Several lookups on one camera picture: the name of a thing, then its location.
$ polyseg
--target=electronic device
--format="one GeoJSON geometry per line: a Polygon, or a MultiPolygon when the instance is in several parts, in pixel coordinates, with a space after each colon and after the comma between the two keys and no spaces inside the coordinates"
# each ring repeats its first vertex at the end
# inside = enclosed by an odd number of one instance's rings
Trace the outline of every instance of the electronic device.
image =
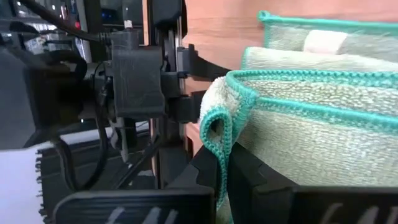
{"type": "MultiPolygon", "coordinates": [[[[139,45],[137,32],[129,21],[120,32],[89,34],[64,23],[33,0],[20,2],[60,30],[111,48],[111,58],[104,62],[107,75],[96,88],[91,79],[85,78],[87,64],[71,52],[32,55],[1,47],[0,57],[16,73],[8,85],[25,90],[19,96],[24,100],[23,108],[9,104],[6,116],[16,119],[10,119],[6,127],[17,130],[29,123],[20,138],[8,135],[10,141],[5,147],[50,140],[61,158],[65,183],[76,192],[59,202],[54,211],[47,211],[46,219],[55,223],[215,223],[220,186],[216,157],[201,148],[181,174],[169,182],[162,179],[159,157],[163,148],[183,144],[181,124],[198,121],[204,92],[184,95],[184,79],[190,75],[214,80],[228,72],[200,58],[193,45],[182,46],[187,33],[185,1],[147,1],[148,46],[139,45]],[[61,63],[65,61],[76,64],[76,68],[71,72],[61,63]],[[87,107],[91,107],[96,119],[101,151],[94,174],[80,185],[70,166],[70,150],[58,130],[78,120],[87,107]],[[142,157],[112,189],[90,191],[106,163],[103,157],[109,144],[104,126],[128,129],[128,119],[151,119],[152,139],[142,157]],[[124,190],[143,163],[153,157],[158,190],[124,190]]],[[[299,186],[239,144],[233,146],[229,158],[228,193],[237,224],[398,222],[397,189],[299,186]]]]}

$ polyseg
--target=microfiber towel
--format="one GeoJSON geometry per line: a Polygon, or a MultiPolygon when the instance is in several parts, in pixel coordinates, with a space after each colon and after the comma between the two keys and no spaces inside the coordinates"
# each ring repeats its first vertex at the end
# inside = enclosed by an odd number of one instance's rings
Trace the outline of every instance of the microfiber towel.
{"type": "MultiPolygon", "coordinates": [[[[250,53],[244,62],[260,58],[250,53]]],[[[353,68],[362,69],[361,60],[351,58],[358,62],[353,68]]],[[[343,63],[333,63],[331,70],[302,70],[300,64],[284,68],[287,62],[278,63],[283,69],[270,63],[268,69],[229,72],[203,97],[201,139],[221,167],[218,207],[236,141],[298,184],[398,186],[395,65],[357,72],[343,63]]]]}
{"type": "Polygon", "coordinates": [[[248,47],[242,70],[317,69],[355,72],[398,72],[398,63],[359,55],[332,55],[248,47]]]}
{"type": "Polygon", "coordinates": [[[397,23],[280,17],[267,11],[260,11],[258,19],[270,49],[311,51],[316,45],[332,54],[398,61],[397,23]]]}

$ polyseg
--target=wooden panel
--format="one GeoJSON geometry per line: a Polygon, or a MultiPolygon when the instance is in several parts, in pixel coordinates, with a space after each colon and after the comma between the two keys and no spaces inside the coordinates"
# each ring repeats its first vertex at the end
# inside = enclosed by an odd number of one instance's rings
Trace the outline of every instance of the wooden panel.
{"type": "Polygon", "coordinates": [[[199,124],[189,123],[185,127],[185,134],[192,140],[192,151],[195,155],[203,145],[200,139],[199,124]]]}
{"type": "Polygon", "coordinates": [[[199,54],[218,65],[238,69],[243,50],[261,46],[259,10],[280,16],[323,17],[360,21],[398,21],[395,0],[186,0],[188,35],[199,54]]]}

